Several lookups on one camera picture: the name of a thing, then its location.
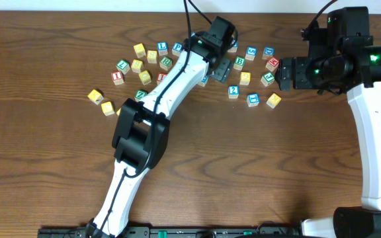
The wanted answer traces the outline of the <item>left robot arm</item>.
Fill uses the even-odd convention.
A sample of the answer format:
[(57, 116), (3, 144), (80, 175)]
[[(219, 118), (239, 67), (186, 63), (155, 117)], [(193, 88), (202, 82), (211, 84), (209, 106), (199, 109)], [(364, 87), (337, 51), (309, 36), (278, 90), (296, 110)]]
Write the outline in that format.
[(171, 116), (195, 85), (219, 71), (224, 54), (237, 39), (232, 33), (193, 34), (152, 92), (138, 102), (125, 101), (112, 139), (112, 182), (100, 212), (85, 228), (86, 237), (118, 237), (125, 230), (143, 178), (165, 153)]

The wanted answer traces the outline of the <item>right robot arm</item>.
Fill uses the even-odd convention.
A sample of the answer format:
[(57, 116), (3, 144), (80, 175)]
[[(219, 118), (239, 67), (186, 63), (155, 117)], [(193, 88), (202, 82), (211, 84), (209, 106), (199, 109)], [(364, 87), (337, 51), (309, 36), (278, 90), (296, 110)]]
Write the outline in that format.
[(346, 94), (355, 118), (362, 163), (359, 207), (338, 207), (328, 218), (301, 223), (305, 237), (381, 237), (381, 46), (345, 44), (336, 52), (282, 58), (275, 77), (282, 91), (317, 89)]

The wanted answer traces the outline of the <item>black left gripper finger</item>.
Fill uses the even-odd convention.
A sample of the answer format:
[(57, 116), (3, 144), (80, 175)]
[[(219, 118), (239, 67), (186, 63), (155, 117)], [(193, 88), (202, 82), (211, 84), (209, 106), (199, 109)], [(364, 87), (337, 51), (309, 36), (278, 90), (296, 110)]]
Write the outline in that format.
[(221, 82), (225, 83), (228, 80), (230, 72), (233, 68), (233, 63), (230, 59), (223, 59), (221, 62)]
[(218, 64), (218, 67), (209, 73), (208, 76), (217, 81), (226, 81), (228, 72), (228, 59), (222, 58)]

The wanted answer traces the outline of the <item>blue number 2 block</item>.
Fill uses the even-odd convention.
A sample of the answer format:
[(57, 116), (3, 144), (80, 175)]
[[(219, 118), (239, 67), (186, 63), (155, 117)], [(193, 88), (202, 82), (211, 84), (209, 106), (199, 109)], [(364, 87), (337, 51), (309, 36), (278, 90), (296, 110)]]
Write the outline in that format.
[(229, 99), (237, 99), (239, 97), (239, 86), (238, 85), (230, 85), (228, 87), (228, 98)]

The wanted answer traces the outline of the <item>red letter A block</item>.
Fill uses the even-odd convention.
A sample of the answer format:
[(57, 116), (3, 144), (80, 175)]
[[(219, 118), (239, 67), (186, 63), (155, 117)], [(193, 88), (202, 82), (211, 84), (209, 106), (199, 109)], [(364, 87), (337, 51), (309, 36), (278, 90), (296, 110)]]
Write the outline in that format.
[(157, 76), (157, 84), (160, 84), (166, 76), (167, 76), (166, 73), (159, 73)]

